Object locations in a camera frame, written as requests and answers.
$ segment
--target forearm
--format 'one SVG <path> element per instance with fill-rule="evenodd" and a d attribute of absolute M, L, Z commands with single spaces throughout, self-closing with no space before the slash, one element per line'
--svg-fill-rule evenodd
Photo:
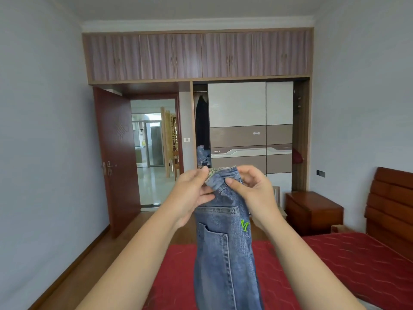
<path fill-rule="evenodd" d="M 365 309 L 281 214 L 267 226 L 266 233 L 304 310 Z"/>
<path fill-rule="evenodd" d="M 168 207 L 160 207 L 122 250 L 78 310 L 141 309 L 175 233 Z"/>

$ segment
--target bed frame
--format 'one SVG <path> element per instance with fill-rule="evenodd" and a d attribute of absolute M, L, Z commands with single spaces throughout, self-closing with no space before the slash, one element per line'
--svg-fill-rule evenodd
<path fill-rule="evenodd" d="M 367 234 L 413 261 L 413 173 L 377 168 L 364 217 Z"/>

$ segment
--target green embroidery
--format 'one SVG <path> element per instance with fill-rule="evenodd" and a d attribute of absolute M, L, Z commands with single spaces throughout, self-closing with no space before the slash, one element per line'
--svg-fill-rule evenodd
<path fill-rule="evenodd" d="M 248 222 L 244 222 L 244 220 L 241 220 L 241 226 L 242 226 L 242 229 L 243 229 L 244 231 L 247 231 L 248 225 L 249 225 Z"/>

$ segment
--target bed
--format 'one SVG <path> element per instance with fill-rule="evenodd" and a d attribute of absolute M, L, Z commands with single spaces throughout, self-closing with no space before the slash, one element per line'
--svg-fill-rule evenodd
<path fill-rule="evenodd" d="M 413 174 L 379 167 L 367 207 L 367 234 L 304 237 L 358 298 L 382 309 L 413 309 Z M 266 309 L 301 309 L 272 245 L 253 241 Z M 171 245 L 148 295 L 147 310 L 196 310 L 196 245 Z"/>

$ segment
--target wall socket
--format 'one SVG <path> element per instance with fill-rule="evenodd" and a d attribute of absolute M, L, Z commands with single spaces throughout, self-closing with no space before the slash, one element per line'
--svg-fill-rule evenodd
<path fill-rule="evenodd" d="M 321 177 L 325 177 L 325 172 L 320 171 L 319 169 L 317 170 L 317 175 Z"/>

